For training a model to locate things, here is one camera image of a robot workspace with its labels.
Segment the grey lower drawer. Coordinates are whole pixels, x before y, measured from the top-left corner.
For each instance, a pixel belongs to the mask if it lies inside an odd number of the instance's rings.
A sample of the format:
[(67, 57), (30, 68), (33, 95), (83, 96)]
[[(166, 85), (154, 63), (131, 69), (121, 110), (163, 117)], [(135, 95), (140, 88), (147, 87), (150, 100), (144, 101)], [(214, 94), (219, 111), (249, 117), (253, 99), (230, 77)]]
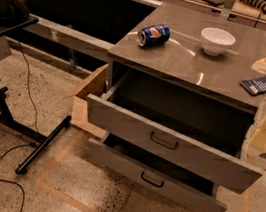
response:
[(226, 212), (228, 206), (216, 199), (214, 183), (113, 134), (89, 139), (89, 155), (137, 184), (171, 199), (194, 212)]

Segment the blue pepsi can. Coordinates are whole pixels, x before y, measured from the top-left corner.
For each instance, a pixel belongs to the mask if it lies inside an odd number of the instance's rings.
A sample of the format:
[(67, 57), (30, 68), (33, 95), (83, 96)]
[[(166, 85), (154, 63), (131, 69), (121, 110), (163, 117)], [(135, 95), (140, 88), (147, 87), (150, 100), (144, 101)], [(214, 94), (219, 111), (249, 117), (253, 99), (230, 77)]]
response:
[(166, 24), (142, 28), (138, 31), (138, 45), (141, 47), (161, 45), (170, 39), (170, 33), (170, 29)]

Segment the brown cardboard box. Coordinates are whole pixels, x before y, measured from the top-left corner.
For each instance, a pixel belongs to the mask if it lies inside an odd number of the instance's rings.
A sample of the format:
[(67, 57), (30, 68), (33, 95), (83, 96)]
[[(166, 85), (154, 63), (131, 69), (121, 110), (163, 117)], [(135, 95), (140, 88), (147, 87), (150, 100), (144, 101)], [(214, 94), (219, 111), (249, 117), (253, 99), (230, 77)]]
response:
[(94, 70), (73, 91), (66, 95), (67, 98), (73, 99), (70, 123), (98, 139), (105, 135), (105, 130), (93, 125), (88, 120), (91, 109), (89, 99), (91, 95), (101, 96), (104, 93), (107, 67), (108, 65), (105, 64)]

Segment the grey drawer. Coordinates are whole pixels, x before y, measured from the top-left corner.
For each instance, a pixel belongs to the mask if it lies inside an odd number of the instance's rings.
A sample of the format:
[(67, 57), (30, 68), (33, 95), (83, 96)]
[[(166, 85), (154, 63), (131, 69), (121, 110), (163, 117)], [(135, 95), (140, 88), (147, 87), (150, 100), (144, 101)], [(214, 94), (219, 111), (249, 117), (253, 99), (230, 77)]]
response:
[(226, 212), (228, 206), (216, 199), (214, 183), (113, 134), (89, 139), (89, 155), (137, 184), (171, 199), (194, 212)]
[(261, 177), (238, 156), (251, 119), (239, 109), (133, 71), (89, 102), (92, 124), (226, 189)]

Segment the grey upper drawer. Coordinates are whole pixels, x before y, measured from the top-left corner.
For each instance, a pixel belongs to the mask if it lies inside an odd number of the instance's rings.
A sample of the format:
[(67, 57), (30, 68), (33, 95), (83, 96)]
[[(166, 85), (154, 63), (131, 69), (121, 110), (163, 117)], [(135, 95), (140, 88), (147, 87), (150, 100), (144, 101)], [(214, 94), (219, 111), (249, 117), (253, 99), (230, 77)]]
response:
[(133, 71), (89, 102), (92, 124), (226, 189), (261, 177), (238, 156), (251, 119), (239, 109)]

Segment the blue rxbar blueberry wrapper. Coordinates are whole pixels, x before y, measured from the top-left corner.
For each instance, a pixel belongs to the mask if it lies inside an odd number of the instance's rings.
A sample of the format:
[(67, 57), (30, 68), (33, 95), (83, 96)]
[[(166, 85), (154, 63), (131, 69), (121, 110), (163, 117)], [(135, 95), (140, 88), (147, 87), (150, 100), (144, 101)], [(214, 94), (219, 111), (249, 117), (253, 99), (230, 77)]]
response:
[(244, 80), (240, 84), (252, 96), (266, 94), (266, 76)]

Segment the white ceramic bowl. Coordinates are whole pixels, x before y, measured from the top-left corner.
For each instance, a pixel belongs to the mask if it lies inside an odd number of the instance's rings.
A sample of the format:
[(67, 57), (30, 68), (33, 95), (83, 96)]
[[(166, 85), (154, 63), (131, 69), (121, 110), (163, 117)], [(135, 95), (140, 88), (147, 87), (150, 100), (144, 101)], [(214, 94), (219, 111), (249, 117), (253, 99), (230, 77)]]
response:
[(236, 38), (232, 34), (215, 27), (203, 29), (200, 39), (203, 50), (213, 56), (226, 53), (236, 42)]

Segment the black metal stand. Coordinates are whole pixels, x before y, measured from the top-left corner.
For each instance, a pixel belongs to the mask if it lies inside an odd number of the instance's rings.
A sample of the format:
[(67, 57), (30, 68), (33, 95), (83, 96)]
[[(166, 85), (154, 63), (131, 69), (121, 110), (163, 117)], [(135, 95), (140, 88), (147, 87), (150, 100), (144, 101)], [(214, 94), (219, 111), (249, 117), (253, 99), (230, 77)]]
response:
[[(29, 16), (27, 19), (19, 22), (18, 24), (12, 24), (9, 26), (0, 26), (0, 37), (6, 36), (10, 32), (13, 32), (18, 29), (22, 29), (24, 27), (28, 27), (32, 24), (38, 22), (38, 18), (34, 18), (33, 16)], [(20, 124), (15, 121), (10, 113), (9, 107), (5, 101), (7, 92), (6, 87), (0, 88), (0, 123), (6, 125), (7, 127), (13, 129), (14, 131), (19, 132), (20, 134), (29, 137), (31, 140), (34, 140), (38, 143), (38, 147), (33, 150), (33, 152), (27, 156), (26, 160), (24, 160), (16, 169), (16, 174), (24, 174), (27, 172), (27, 168), (30, 164), (37, 158), (37, 156), (42, 153), (42, 151), (46, 148), (46, 146), (54, 139), (60, 131), (69, 126), (69, 122), (71, 122), (71, 117), (68, 115), (60, 122), (60, 124), (54, 128), (53, 132), (48, 136), (43, 136), (39, 132), (32, 130), (31, 128), (26, 127), (25, 125)]]

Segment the grey drawer cabinet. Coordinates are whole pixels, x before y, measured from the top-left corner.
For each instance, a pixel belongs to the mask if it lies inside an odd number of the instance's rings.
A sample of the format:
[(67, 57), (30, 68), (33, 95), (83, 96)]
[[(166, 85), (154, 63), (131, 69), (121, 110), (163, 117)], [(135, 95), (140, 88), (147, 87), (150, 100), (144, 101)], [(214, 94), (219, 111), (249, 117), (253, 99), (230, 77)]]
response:
[[(169, 27), (170, 39), (161, 45), (139, 46), (138, 31), (158, 24)], [(200, 39), (201, 31), (207, 27), (226, 30), (236, 38), (235, 44), (222, 55), (208, 55)], [(125, 73), (145, 73), (248, 114), (250, 125), (238, 154), (246, 162), (244, 145), (264, 97), (250, 95), (240, 82), (262, 77), (251, 66), (266, 56), (266, 31), (164, 3), (118, 41), (108, 54), (109, 89)]]

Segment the grey metal bench rail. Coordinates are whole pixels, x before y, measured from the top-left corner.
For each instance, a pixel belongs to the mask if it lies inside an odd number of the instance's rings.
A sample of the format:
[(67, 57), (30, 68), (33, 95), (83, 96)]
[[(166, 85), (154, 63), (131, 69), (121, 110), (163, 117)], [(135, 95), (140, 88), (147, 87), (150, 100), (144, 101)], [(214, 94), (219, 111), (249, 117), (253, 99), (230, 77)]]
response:
[(37, 16), (37, 19), (38, 22), (32, 24), (30, 27), (26, 27), (25, 30), (39, 37), (45, 37), (45, 39), (62, 44), (62, 46), (102, 60), (105, 63), (108, 62), (107, 52), (113, 44), (76, 31), (70, 27), (46, 20), (40, 16)]

